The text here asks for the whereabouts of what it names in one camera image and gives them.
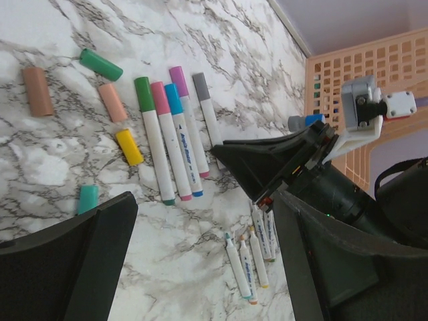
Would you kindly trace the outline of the teal pen cap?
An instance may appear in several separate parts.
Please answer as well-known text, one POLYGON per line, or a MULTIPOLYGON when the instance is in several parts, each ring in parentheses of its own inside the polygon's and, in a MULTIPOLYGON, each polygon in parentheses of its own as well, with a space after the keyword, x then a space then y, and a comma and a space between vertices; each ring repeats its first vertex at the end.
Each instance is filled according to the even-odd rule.
POLYGON ((98 186, 83 185, 80 188, 78 215, 81 215, 98 206, 98 186))

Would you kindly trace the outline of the peach capped marker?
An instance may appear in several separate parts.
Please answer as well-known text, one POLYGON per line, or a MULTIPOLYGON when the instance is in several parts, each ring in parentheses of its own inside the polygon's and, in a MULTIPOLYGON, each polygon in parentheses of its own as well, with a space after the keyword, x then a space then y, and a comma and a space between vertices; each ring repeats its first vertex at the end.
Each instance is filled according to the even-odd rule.
POLYGON ((260 286, 262 288, 269 288, 270 284, 269 284, 268 277, 267 277, 268 275, 265 269, 261 247, 260 247, 258 238, 255 234, 255 228, 253 226, 249 227, 249 234, 250 234, 249 242, 250 242, 260 286))

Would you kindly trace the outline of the peach pen cap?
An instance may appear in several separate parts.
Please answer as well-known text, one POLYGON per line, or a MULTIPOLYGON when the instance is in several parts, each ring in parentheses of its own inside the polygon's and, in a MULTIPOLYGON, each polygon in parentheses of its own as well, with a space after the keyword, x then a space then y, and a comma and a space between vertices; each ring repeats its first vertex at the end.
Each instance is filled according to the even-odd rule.
POLYGON ((122 122, 128 118, 124 105, 113 83, 99 86, 98 91, 113 122, 122 122))

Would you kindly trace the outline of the brown pen cap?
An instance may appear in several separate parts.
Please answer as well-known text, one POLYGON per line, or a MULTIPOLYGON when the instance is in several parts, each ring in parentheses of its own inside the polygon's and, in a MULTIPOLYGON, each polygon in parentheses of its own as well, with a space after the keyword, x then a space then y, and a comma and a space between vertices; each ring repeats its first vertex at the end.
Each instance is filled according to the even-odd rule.
POLYGON ((51 116, 54 107, 51 102, 44 70, 28 67, 23 70, 23 80, 27 90, 29 108, 34 117, 51 116))

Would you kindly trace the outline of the yellow pen cap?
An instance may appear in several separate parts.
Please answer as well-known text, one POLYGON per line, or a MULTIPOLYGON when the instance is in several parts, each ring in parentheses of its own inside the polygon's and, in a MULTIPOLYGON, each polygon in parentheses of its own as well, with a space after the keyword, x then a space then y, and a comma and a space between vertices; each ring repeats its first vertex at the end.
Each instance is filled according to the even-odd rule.
POLYGON ((124 153, 127 163, 130 166, 139 165, 144 161, 144 157, 139 151, 129 129, 118 131, 115 134, 115 137, 124 153))

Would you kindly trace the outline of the grey capped marker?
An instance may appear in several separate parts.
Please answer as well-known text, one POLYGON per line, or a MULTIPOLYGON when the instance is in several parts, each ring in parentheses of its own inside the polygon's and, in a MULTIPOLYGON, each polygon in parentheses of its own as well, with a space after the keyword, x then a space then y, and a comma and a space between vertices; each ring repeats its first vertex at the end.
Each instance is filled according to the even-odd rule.
MULTIPOLYGON (((193 83, 196 89, 198 101, 200 103, 205 122, 207 125, 207 130, 212 146, 223 145, 223 139, 221 137, 219 125, 217 123, 217 117, 215 115, 215 110, 207 87, 205 75, 203 72, 192 75, 193 83)), ((196 134, 197 139, 197 161, 206 162, 205 151, 199 136, 199 133, 196 134)), ((217 165, 220 171, 226 171, 226 167, 217 159, 217 165)))

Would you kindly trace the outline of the brown capped marker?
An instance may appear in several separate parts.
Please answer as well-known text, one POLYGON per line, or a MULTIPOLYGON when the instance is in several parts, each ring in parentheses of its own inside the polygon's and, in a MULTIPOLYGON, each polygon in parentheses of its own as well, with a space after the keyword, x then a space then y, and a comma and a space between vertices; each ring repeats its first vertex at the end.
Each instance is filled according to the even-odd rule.
POLYGON ((265 261, 270 261, 272 258, 272 254, 270 251, 269 241, 266 237, 263 218, 260 210, 255 205, 252 206, 251 216, 253 218, 253 224, 257 233, 257 237, 259 239, 262 257, 265 261))

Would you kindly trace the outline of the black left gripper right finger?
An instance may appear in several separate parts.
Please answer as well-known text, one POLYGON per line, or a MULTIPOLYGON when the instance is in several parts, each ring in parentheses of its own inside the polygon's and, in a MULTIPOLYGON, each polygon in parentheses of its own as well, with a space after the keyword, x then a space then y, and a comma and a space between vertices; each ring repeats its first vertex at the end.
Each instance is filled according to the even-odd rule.
POLYGON ((427 251, 387 241, 274 195, 297 320, 426 320, 427 251))

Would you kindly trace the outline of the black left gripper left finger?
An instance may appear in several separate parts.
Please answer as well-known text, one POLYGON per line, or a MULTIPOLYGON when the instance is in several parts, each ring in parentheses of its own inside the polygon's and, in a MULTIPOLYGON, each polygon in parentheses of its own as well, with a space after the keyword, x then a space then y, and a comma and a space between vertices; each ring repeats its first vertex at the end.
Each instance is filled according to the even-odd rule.
POLYGON ((1 319, 107 320, 137 213, 127 191, 1 243, 1 319))

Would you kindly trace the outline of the teal capped marker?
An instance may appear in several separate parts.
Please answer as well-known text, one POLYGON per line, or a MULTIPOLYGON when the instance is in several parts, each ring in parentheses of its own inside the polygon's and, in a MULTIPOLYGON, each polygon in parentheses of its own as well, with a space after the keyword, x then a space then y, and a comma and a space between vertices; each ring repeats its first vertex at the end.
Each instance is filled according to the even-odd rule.
POLYGON ((231 240, 231 236, 228 232, 225 233, 226 240, 226 252, 229 257, 231 268, 235 276, 241 296, 248 300, 251 298, 251 290, 249 289, 246 276, 241 265, 241 261, 234 243, 231 240))

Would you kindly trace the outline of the green pen cap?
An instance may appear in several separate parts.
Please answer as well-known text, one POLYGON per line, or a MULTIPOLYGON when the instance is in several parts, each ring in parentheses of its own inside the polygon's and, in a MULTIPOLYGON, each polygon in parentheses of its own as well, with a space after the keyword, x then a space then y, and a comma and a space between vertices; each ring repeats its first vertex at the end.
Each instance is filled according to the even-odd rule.
POLYGON ((79 61, 84 67, 100 74, 112 82, 115 82, 123 75, 122 68, 104 59, 88 48, 81 51, 79 61))

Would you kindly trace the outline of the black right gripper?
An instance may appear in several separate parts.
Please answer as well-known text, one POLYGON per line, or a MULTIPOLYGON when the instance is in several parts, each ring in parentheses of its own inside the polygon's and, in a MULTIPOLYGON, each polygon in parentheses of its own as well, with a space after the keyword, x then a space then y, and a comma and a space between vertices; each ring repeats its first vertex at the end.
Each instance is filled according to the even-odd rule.
POLYGON ((298 132, 260 140, 226 140, 211 154, 252 201, 286 190, 319 212, 389 241, 427 249, 422 237, 394 224, 366 191, 334 165, 316 165, 331 151, 334 129, 320 120, 298 132))

